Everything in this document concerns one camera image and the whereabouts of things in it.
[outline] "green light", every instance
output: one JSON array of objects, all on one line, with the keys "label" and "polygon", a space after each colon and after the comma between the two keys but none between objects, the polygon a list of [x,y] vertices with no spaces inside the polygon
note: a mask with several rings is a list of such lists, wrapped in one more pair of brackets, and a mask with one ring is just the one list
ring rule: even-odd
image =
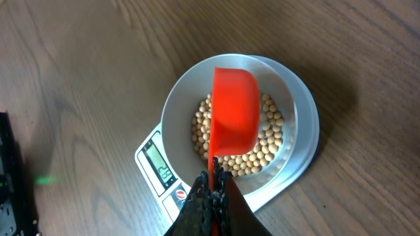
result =
[{"label": "green light", "polygon": [[41,176],[35,179],[35,185],[48,185],[57,182],[56,176]]}]

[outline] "scoop handle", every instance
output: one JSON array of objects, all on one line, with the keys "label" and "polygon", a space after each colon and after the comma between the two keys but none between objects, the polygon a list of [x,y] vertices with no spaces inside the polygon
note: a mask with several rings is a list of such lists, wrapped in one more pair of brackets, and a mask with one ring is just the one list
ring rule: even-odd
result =
[{"label": "scoop handle", "polygon": [[[213,157],[215,156],[215,138],[217,137],[217,134],[215,134],[215,132],[212,132],[212,134],[210,135],[210,143],[209,143],[209,155],[208,155],[208,160],[207,160],[207,169],[208,169],[208,182],[209,182],[209,189],[211,191],[215,190],[215,175],[213,170],[215,169],[215,165],[213,163]],[[211,235],[212,236],[218,236],[219,235],[219,229],[217,227],[217,222],[216,220],[213,220],[212,224],[211,224]]]}]

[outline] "red measuring cup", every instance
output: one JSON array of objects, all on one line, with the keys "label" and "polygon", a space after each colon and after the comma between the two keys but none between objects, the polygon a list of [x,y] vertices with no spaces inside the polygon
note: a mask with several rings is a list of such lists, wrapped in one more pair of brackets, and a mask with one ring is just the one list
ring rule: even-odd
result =
[{"label": "red measuring cup", "polygon": [[[215,68],[209,143],[209,189],[214,190],[213,157],[242,155],[257,141],[259,90],[251,73],[244,69]],[[217,235],[213,222],[212,235]]]}]

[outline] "brown table surface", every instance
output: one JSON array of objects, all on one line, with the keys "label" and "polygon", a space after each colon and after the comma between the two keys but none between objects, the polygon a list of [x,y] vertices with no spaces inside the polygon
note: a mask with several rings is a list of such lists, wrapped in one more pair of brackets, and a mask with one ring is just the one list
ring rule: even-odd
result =
[{"label": "brown table surface", "polygon": [[161,235],[134,162],[177,79],[258,54],[312,92],[320,154],[256,212],[273,235],[420,235],[418,0],[0,0],[0,111],[44,235]]}]

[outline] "plastic bowl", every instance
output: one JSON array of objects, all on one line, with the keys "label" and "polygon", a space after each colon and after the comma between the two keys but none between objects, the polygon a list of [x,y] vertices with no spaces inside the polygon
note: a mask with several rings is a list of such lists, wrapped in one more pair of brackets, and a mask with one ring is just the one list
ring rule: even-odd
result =
[{"label": "plastic bowl", "polygon": [[207,167],[194,151],[192,118],[199,104],[211,93],[214,68],[238,68],[251,72],[259,90],[269,94],[284,118],[283,145],[274,160],[258,174],[235,178],[242,194],[248,194],[269,183],[290,157],[296,136],[295,104],[282,78],[260,60],[242,54],[222,54],[208,58],[190,68],[175,84],[163,108],[162,140],[165,153],[173,170],[191,186]]}]

